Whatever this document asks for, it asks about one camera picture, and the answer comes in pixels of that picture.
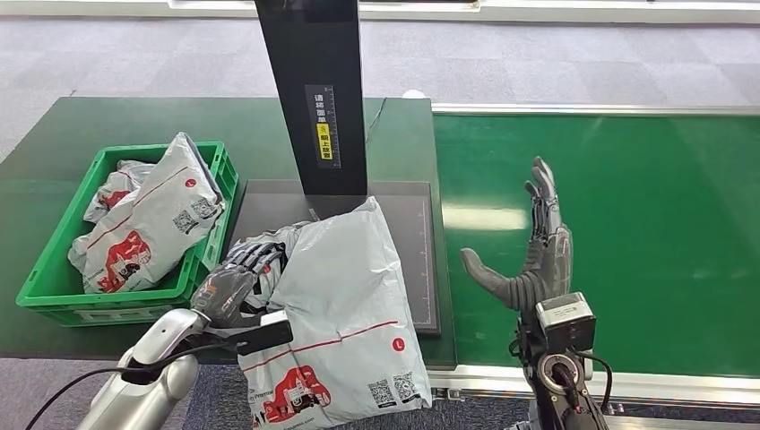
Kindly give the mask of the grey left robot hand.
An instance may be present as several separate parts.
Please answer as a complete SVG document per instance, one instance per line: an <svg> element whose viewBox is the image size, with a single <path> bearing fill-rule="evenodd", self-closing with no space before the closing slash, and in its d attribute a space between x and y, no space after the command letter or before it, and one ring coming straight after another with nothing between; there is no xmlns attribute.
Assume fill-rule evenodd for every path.
<svg viewBox="0 0 760 430"><path fill-rule="evenodd" d="M214 329L254 327L288 260L282 242L238 242L195 291L191 308Z"/></svg>

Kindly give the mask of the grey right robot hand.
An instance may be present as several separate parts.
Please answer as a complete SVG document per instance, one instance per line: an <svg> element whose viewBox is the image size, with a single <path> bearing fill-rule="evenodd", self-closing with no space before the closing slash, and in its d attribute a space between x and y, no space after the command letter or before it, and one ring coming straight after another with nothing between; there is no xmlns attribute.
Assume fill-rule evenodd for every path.
<svg viewBox="0 0 760 430"><path fill-rule="evenodd" d="M460 250L468 275L506 308L517 312L530 312L541 301L563 296L572 281L572 232L562 220L552 169L537 157L531 175L524 188L531 198L532 229L520 272L505 276L485 265L473 249Z"/></svg>

